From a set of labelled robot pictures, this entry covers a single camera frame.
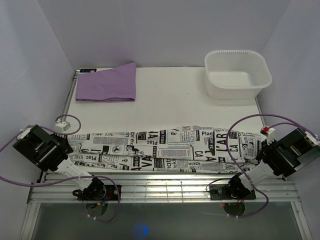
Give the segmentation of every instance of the purple cloth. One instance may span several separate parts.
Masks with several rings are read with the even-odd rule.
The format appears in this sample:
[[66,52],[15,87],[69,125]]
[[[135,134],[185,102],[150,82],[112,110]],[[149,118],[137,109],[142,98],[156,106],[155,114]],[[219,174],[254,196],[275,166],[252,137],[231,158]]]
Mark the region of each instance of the purple cloth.
[[134,102],[136,100],[135,62],[113,69],[81,73],[75,100],[95,102]]

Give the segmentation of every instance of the gray wall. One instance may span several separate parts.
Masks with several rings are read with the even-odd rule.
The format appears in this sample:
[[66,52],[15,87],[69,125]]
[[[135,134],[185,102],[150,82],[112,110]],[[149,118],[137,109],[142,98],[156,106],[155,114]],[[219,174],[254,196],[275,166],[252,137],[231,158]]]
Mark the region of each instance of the gray wall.
[[[262,111],[290,117],[320,134],[320,0],[292,0],[262,55],[273,77],[271,86],[259,95]],[[281,126],[278,133],[289,130],[292,127]],[[320,239],[319,172],[317,159],[291,176],[313,239]]]
[[[73,73],[37,1],[0,1],[0,146],[29,124],[52,127]],[[0,154],[3,177],[30,183],[39,173],[11,146]],[[0,239],[19,239],[28,193],[0,181]]]
[[261,52],[290,0],[38,0],[74,69],[204,66],[213,50]]

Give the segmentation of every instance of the white plastic basket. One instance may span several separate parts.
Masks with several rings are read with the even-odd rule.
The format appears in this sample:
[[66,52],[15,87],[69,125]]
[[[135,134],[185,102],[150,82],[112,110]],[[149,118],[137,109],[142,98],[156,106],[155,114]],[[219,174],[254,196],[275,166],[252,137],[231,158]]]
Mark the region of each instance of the white plastic basket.
[[213,99],[252,99],[272,82],[265,58],[255,51],[212,51],[204,65],[206,91]]

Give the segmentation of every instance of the newspaper print fabric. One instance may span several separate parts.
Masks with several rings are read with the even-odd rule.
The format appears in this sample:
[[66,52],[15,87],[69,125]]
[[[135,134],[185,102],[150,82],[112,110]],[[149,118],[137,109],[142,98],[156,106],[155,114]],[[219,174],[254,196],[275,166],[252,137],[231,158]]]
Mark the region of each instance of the newspaper print fabric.
[[[124,171],[239,172],[226,147],[228,129],[183,126],[160,131],[74,134],[68,142],[75,165]],[[246,170],[254,168],[261,135],[232,131],[229,149]]]

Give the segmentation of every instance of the white table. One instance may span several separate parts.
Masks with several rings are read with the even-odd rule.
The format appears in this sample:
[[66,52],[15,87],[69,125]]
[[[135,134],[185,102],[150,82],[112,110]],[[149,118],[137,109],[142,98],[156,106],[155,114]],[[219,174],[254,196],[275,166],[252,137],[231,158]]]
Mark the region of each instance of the white table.
[[[203,67],[137,68],[136,100],[121,103],[76,101],[75,81],[65,112],[81,120],[81,133],[157,131],[189,125],[228,128],[240,118],[259,113],[255,99],[210,98],[204,79]],[[72,125],[70,131],[76,130],[77,122],[72,118],[68,121]],[[255,117],[240,123],[235,129],[258,133],[262,126],[262,119]],[[124,172],[83,166],[82,169],[88,172]]]

